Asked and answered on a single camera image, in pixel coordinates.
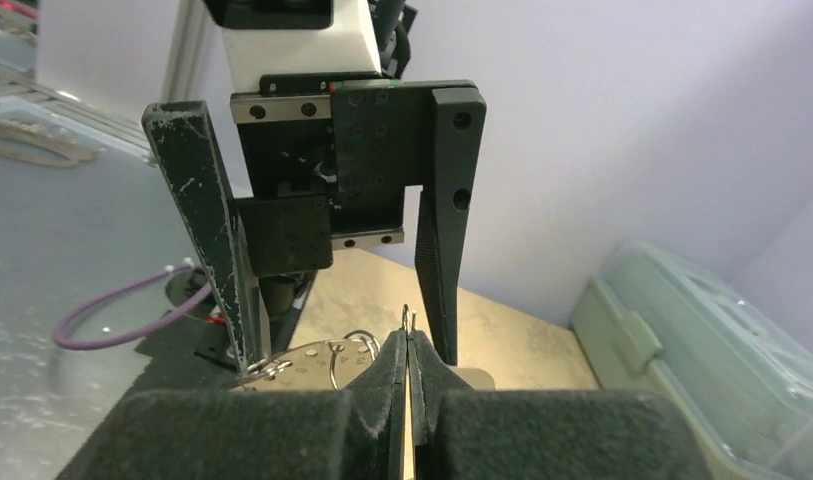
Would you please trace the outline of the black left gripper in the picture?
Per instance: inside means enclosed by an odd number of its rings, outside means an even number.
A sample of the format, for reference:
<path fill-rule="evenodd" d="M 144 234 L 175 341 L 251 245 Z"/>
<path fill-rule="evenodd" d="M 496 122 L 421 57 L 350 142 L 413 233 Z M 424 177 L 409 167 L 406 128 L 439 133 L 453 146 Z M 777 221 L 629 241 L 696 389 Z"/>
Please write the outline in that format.
<path fill-rule="evenodd" d="M 141 123 L 238 372 L 252 374 L 271 350 L 252 270 L 319 270 L 338 249 L 399 242 L 410 187 L 421 191 L 414 263 L 431 339 L 456 365 L 457 289 L 487 111 L 477 86 L 312 77 L 285 93 L 235 94 L 230 109 L 253 190 L 240 203 L 246 240 L 206 103 L 152 103 Z"/>

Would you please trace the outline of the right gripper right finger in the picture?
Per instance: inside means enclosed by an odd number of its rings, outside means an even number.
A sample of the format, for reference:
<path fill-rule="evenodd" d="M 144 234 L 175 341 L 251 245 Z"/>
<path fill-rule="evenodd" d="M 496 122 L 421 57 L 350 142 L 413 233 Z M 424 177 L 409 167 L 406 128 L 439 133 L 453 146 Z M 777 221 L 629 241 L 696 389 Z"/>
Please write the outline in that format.
<path fill-rule="evenodd" d="M 477 390 L 408 335 L 419 479 L 708 479 L 687 421 L 641 390 Z"/>

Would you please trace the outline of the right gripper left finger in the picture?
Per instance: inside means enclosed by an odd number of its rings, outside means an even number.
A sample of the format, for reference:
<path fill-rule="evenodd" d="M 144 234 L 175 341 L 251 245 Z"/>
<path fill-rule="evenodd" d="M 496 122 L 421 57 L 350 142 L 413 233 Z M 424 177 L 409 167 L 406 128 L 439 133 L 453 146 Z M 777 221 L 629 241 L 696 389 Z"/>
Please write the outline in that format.
<path fill-rule="evenodd" d="M 61 479 L 399 479 L 407 335 L 340 390 L 155 390 L 119 402 Z"/>

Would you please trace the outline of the large metal keyring with keys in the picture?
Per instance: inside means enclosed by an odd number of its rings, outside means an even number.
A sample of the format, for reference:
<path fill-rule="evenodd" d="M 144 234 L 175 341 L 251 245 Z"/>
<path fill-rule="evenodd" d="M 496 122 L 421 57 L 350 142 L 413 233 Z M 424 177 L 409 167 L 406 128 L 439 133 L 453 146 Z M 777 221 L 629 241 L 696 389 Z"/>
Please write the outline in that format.
<path fill-rule="evenodd" d="M 356 329 L 342 337 L 319 340 L 277 353 L 250 367 L 231 389 L 238 392 L 344 389 L 379 357 L 381 343 Z"/>

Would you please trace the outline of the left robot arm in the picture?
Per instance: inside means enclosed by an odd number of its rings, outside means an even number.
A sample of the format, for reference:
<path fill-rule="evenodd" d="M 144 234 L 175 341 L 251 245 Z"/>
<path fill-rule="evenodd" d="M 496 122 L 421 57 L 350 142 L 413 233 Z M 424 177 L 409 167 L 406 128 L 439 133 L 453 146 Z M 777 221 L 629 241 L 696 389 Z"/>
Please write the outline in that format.
<path fill-rule="evenodd" d="M 237 370 L 273 351 L 266 278 L 330 267 L 342 249 L 403 239 L 420 191 L 414 265 L 432 341 L 455 364 L 457 288 L 487 113 L 468 80 L 407 81 L 404 1 L 209 1 L 233 85 L 251 193 L 236 196 L 207 104 L 154 103 L 153 156 L 224 315 Z"/>

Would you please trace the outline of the green plastic toolbox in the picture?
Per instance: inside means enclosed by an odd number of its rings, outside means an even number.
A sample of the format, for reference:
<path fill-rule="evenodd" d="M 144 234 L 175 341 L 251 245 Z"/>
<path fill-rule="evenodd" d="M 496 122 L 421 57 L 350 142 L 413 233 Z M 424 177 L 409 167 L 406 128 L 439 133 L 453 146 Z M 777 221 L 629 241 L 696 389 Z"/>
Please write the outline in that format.
<path fill-rule="evenodd" d="M 601 386 L 678 407 L 714 478 L 813 479 L 813 354 L 710 271 L 626 243 L 570 324 Z"/>

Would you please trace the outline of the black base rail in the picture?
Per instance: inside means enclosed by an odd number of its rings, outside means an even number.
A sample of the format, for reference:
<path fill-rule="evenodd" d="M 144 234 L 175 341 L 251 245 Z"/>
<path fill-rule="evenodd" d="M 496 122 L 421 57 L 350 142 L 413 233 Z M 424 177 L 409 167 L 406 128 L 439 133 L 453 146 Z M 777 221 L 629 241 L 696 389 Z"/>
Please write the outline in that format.
<path fill-rule="evenodd" d="M 288 349 L 315 278 L 314 272 L 305 272 L 259 281 L 270 314 L 273 353 Z M 231 387 L 237 380 L 228 330 L 212 296 L 140 341 L 135 351 L 147 356 L 149 363 L 127 390 L 128 396 L 158 389 Z"/>

